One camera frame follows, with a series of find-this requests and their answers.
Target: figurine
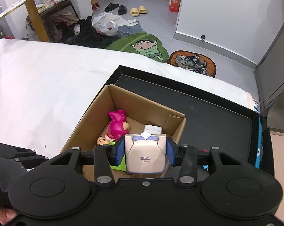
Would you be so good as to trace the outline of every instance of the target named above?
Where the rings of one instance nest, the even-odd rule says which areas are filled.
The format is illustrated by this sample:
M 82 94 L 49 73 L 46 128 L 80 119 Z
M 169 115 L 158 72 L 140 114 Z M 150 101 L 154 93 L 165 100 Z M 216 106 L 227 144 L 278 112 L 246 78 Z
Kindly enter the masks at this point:
M 111 133 L 109 133 L 109 132 L 106 132 L 105 135 L 104 135 L 104 137 L 105 137 L 108 141 L 114 141 L 114 140 L 115 140 L 115 139 L 114 139 L 114 136 L 113 136 Z
M 99 137 L 97 139 L 97 145 L 104 145 L 104 144 L 110 144 L 110 142 L 103 137 Z
M 126 134 L 125 162 L 129 173 L 162 173 L 166 166 L 166 134 Z
M 129 133 L 129 124 L 125 122 L 126 116 L 124 110 L 110 111 L 108 115 L 111 118 L 108 130 L 114 136 L 115 141 L 117 141 L 122 135 Z

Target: bed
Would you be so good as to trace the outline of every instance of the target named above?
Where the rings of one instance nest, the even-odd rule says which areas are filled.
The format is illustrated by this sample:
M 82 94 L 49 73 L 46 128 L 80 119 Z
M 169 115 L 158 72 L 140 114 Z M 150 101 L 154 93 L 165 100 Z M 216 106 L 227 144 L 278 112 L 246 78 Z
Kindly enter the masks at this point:
M 251 95 L 238 87 L 142 55 L 1 39 L 0 143 L 54 157 L 119 65 L 164 76 L 255 110 Z

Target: white box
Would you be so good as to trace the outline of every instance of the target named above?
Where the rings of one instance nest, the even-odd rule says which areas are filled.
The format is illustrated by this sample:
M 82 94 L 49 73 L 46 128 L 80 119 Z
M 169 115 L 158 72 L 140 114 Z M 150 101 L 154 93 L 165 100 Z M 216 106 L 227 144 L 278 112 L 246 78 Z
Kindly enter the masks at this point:
M 144 132 L 148 132 L 148 133 L 153 134 L 153 135 L 161 134 L 162 133 L 162 127 L 145 125 Z

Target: orange box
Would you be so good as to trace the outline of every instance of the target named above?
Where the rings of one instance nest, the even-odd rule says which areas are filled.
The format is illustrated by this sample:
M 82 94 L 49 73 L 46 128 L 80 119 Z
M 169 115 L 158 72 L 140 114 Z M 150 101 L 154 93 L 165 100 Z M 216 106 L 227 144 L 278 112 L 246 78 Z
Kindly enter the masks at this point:
M 181 0 L 169 0 L 169 11 L 170 12 L 179 12 Z

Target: sneaker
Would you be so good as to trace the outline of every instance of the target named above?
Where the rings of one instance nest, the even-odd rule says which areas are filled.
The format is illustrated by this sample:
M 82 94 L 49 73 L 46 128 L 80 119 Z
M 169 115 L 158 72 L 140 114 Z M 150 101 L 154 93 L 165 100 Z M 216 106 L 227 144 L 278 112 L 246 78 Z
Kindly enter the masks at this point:
M 206 68 L 197 69 L 197 70 L 194 70 L 194 72 L 205 75 L 205 76 L 209 76 Z
M 179 67 L 190 70 L 203 69 L 207 66 L 207 63 L 205 61 L 200 60 L 200 57 L 197 55 L 195 56 L 178 55 L 175 61 Z

